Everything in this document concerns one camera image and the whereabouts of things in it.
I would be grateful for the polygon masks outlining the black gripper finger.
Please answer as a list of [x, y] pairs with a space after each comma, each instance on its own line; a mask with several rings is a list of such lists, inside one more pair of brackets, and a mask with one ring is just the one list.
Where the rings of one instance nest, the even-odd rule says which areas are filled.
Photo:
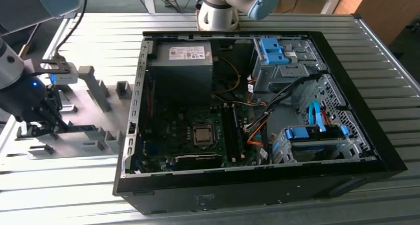
[[56, 109], [46, 109], [46, 117], [48, 129], [50, 133], [61, 133], [69, 130], [69, 126], [62, 121], [61, 115]]
[[57, 126], [46, 123], [21, 123], [17, 128], [17, 138], [36, 138], [57, 131]]

